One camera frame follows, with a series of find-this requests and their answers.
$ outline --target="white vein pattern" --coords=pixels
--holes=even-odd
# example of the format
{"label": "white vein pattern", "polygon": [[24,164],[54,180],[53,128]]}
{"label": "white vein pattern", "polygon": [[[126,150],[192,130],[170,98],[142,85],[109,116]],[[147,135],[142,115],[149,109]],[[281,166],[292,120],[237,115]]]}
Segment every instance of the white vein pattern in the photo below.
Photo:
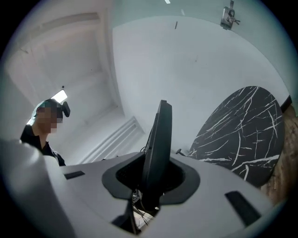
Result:
{"label": "white vein pattern", "polygon": [[250,86],[239,89],[214,110],[189,156],[241,174],[259,187],[270,178],[278,161],[283,133],[278,102],[267,90]]}

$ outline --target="ceiling light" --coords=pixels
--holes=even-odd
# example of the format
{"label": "ceiling light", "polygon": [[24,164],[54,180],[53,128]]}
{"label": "ceiling light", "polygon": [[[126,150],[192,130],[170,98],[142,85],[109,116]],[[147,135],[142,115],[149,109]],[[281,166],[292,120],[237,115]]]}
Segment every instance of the ceiling light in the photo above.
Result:
{"label": "ceiling light", "polygon": [[67,98],[67,95],[64,92],[64,90],[61,90],[60,92],[58,92],[55,96],[53,96],[51,98],[55,99],[57,102],[61,103]]}

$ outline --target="man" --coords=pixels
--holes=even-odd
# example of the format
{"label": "man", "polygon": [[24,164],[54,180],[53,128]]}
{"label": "man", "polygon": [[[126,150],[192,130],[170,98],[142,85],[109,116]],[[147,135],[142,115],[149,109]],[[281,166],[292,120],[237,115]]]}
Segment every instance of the man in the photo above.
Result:
{"label": "man", "polygon": [[26,125],[21,135],[21,141],[37,148],[43,155],[54,157],[59,166],[65,166],[64,159],[55,152],[47,142],[47,136],[55,132],[57,123],[63,122],[63,113],[69,117],[69,107],[66,102],[62,105],[55,99],[43,101],[34,110],[32,125]]}

